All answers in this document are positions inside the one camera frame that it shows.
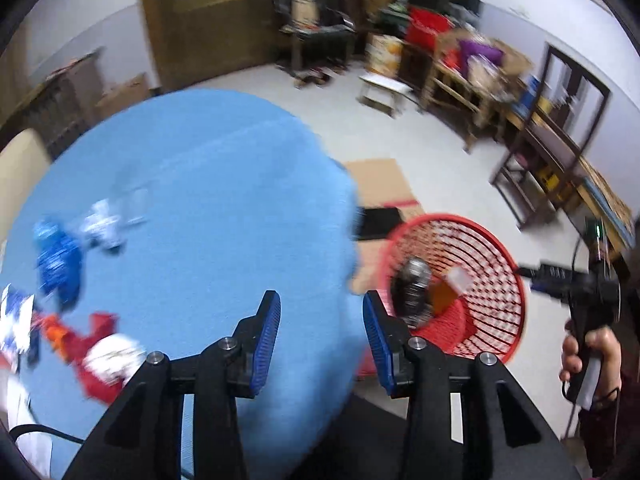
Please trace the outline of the red plastic bag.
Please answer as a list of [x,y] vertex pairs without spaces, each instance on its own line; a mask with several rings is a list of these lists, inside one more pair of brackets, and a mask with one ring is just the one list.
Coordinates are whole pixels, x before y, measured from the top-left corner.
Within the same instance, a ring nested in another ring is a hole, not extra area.
[[94,370],[99,359],[99,344],[116,332],[118,317],[111,313],[96,312],[89,316],[90,333],[83,335],[71,327],[66,327],[62,338],[65,362],[73,367],[82,393],[89,399],[110,405],[122,392],[124,381],[115,378],[101,378]]

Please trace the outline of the beige leather headboard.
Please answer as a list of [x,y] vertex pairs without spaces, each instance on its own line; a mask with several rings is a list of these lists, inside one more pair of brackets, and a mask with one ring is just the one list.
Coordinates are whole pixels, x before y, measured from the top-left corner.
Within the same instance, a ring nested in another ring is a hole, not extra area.
[[51,166],[51,159],[33,128],[20,132],[0,156],[0,238],[9,230],[30,193]]

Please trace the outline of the blue fuzzy bed cover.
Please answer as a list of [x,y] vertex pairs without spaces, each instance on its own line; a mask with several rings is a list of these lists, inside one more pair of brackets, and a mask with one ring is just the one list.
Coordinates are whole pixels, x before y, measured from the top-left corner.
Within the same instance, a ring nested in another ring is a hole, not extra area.
[[50,167],[13,223],[1,281],[36,292],[32,230],[104,198],[142,217],[117,254],[85,254],[65,315],[96,311],[149,351],[192,356],[230,335],[268,290],[282,316],[265,388],[239,404],[248,473],[281,479],[341,411],[366,345],[352,229],[356,186],[307,125],[236,91],[165,94],[108,118]]

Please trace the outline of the orange white carton box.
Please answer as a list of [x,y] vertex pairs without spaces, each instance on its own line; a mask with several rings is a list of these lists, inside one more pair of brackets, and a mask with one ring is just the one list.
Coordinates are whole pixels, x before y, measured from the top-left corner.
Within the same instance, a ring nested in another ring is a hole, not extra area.
[[453,266],[428,290],[433,314],[442,315],[472,286],[472,275],[461,266]]

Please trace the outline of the blue white snack packet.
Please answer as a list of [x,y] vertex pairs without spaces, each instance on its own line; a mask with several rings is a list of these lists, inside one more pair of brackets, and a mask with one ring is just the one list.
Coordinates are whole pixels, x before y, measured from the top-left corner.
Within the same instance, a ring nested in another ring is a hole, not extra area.
[[0,344],[1,353],[12,372],[20,366],[20,357],[32,344],[32,319],[35,296],[9,284],[2,290]]

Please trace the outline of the flat cardboard sheet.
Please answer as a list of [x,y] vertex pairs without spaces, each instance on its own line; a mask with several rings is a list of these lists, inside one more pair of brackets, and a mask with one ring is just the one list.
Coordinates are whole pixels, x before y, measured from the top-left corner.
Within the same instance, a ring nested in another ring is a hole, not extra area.
[[[397,207],[404,220],[424,214],[398,163],[392,158],[346,162],[345,168],[355,180],[359,205],[363,208]],[[359,264],[350,286],[353,292],[376,287],[376,269],[382,258],[385,240],[358,242]]]

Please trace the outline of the black metal chair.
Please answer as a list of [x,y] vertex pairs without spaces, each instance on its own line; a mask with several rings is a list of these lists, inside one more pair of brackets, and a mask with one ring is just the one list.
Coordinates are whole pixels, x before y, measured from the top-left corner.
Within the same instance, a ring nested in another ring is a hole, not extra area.
[[291,76],[326,62],[346,70],[356,42],[347,0],[271,0],[280,44],[290,59],[279,65]]

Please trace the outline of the red plastic mesh basket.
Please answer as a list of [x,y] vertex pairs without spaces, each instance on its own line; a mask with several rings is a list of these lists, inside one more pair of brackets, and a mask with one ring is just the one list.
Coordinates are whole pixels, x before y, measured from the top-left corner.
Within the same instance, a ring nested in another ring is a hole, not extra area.
[[455,214],[421,214],[361,248],[358,284],[377,290],[389,314],[402,266],[412,257],[428,264],[435,314],[413,335],[452,356],[491,352],[510,361],[524,333],[526,295],[513,258],[484,226]]

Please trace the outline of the brown wooden double door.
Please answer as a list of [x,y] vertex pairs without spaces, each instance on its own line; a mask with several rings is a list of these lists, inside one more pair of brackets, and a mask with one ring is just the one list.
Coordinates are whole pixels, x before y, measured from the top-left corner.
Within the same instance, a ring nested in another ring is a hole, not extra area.
[[[158,79],[167,91],[290,59],[271,0],[141,0]],[[356,0],[347,0],[355,21]]]

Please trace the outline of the purple bag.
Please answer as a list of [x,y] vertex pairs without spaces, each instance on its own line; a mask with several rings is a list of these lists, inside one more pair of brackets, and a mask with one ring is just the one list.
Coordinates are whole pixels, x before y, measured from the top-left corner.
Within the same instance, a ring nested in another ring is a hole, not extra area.
[[466,78],[469,73],[469,59],[472,56],[484,56],[489,62],[497,67],[501,67],[503,63],[503,50],[492,46],[491,44],[482,44],[481,42],[462,39],[458,42],[459,46],[459,64],[460,74]]

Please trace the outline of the grey plastic bag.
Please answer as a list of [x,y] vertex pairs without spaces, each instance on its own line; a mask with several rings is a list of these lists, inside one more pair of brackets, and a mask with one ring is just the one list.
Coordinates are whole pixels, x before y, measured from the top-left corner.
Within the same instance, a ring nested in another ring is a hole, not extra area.
[[431,277],[431,269],[424,260],[410,257],[393,278],[390,286],[393,308],[410,330],[424,326],[433,316],[428,296]]

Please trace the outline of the wooden radiator cover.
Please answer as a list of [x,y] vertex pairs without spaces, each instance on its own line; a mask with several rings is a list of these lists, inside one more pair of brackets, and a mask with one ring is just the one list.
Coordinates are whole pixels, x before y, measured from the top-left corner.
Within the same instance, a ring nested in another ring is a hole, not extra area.
[[96,104],[103,98],[99,60],[104,47],[55,70],[27,96],[1,126],[1,148],[23,130],[34,129],[50,159],[60,157],[99,122]]

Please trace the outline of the dark wooden chair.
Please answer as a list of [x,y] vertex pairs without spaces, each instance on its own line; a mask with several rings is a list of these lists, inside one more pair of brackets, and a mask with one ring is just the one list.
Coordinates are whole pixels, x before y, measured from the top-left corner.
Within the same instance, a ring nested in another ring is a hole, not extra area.
[[562,209],[561,194],[584,180],[582,160],[610,97],[611,90],[591,70],[546,44],[532,105],[490,179],[521,231]]

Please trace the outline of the cardboard box by wall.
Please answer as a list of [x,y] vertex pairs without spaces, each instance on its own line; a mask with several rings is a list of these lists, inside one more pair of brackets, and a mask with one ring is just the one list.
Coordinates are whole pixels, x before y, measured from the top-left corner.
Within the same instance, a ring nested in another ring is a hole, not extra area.
[[134,78],[119,84],[96,103],[96,116],[100,122],[129,107],[135,106],[151,97],[146,73],[137,74]]

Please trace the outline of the white blue crumpled wrapper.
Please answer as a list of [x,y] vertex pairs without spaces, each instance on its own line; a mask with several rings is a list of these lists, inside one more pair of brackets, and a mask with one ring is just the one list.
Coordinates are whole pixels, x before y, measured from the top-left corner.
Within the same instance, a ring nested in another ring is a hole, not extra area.
[[79,235],[86,247],[120,252],[128,231],[146,220],[144,208],[133,198],[98,200],[82,217]]

